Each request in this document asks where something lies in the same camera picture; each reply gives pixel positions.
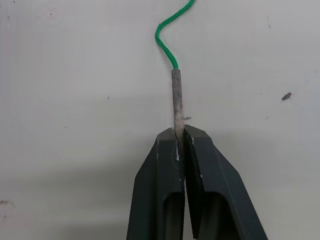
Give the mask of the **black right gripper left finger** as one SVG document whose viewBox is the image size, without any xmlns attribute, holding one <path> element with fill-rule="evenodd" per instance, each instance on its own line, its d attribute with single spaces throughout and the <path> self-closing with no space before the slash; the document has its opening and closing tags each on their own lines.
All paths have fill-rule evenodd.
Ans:
<svg viewBox="0 0 320 240">
<path fill-rule="evenodd" d="M 159 133 L 137 172 L 132 192 L 128 240 L 181 240 L 185 176 L 172 128 Z"/>
</svg>

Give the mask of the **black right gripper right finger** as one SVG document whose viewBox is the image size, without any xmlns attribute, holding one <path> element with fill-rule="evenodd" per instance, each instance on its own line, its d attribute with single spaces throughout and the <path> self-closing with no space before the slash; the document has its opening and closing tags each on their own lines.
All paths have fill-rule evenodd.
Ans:
<svg viewBox="0 0 320 240">
<path fill-rule="evenodd" d="M 265 240 L 240 174 L 203 130 L 185 125 L 187 199 L 196 240 Z"/>
</svg>

